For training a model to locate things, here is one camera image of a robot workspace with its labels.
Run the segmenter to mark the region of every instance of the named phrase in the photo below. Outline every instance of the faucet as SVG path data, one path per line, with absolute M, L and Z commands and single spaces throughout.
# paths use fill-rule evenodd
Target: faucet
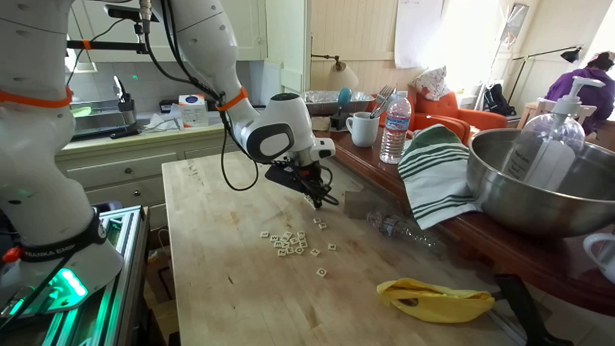
M 125 125 L 129 127 L 137 121 L 135 100 L 127 92 L 127 88 L 123 87 L 123 83 L 117 75 L 114 75 L 114 83 L 116 83 L 116 92 L 117 92 L 117 110 L 121 112 L 121 117 L 123 117 Z
M 116 83 L 114 88 L 117 92 L 117 110 L 121 112 L 121 119 L 123 119 L 125 129 L 119 133 L 114 133 L 112 138 L 139 135 L 141 131 L 137 129 L 135 100 L 127 92 L 127 88 L 123 87 L 123 83 L 119 81 L 117 75 L 114 75 L 114 83 Z

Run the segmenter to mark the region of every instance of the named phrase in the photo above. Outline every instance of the banana peel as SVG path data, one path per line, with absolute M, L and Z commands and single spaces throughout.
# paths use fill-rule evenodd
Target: banana peel
M 467 323 L 496 304 L 486 290 L 454 290 L 415 279 L 381 283 L 377 294 L 387 306 L 427 323 Z

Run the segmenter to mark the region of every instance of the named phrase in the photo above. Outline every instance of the plastic bottle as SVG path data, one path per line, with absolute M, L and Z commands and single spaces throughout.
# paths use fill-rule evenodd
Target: plastic bottle
M 573 88 L 550 113 L 531 119 L 506 160 L 506 173 L 536 188 L 558 190 L 584 146 L 584 131 L 573 115 L 583 87 L 604 87 L 598 79 L 575 77 Z
M 381 162 L 398 163 L 404 150 L 406 131 L 410 125 L 412 106 L 406 90 L 392 94 L 388 113 L 385 119 L 385 133 L 381 142 Z

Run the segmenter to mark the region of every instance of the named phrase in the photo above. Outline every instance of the wooden cutting board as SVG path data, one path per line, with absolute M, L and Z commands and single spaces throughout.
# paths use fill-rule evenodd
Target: wooden cutting board
M 325 165 L 335 173 L 338 200 L 346 190 L 369 188 L 335 162 Z M 242 154 L 227 154 L 225 169 L 237 187 L 254 179 Z M 350 219 L 342 206 L 315 212 L 260 169 L 252 190 L 233 192 L 219 156 L 164 163 L 183 344 L 511 344 L 488 315 L 431 325 L 381 304 L 375 286 L 402 277 L 454 288 L 488 286 L 446 250 L 387 238 L 365 219 Z M 306 233 L 321 256 L 279 258 L 262 231 Z

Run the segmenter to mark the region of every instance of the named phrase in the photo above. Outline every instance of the plastic water bottle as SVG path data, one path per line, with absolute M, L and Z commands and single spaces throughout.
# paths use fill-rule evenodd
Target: plastic water bottle
M 388 115 L 385 119 L 385 133 L 381 142 L 381 162 L 398 163 L 404 150 L 406 131 L 410 125 L 412 106 L 408 102 L 408 92 L 398 90 L 388 106 Z

